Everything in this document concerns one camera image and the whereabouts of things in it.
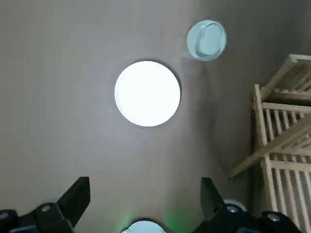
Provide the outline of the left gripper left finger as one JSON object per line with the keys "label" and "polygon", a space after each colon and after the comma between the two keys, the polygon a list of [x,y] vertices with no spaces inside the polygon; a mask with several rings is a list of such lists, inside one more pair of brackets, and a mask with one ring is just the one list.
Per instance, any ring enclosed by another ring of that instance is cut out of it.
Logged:
{"label": "left gripper left finger", "polygon": [[73,233],[90,204],[89,177],[79,177],[56,201],[46,202],[19,216],[14,209],[0,211],[2,233]]}

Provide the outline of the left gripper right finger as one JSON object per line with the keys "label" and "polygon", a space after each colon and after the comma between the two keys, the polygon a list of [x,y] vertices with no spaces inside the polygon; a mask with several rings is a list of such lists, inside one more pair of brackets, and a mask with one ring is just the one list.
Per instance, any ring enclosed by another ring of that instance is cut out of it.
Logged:
{"label": "left gripper right finger", "polygon": [[298,227],[286,215],[264,211],[259,217],[241,207],[225,203],[211,178],[202,178],[201,209],[205,219],[195,233],[299,233]]}

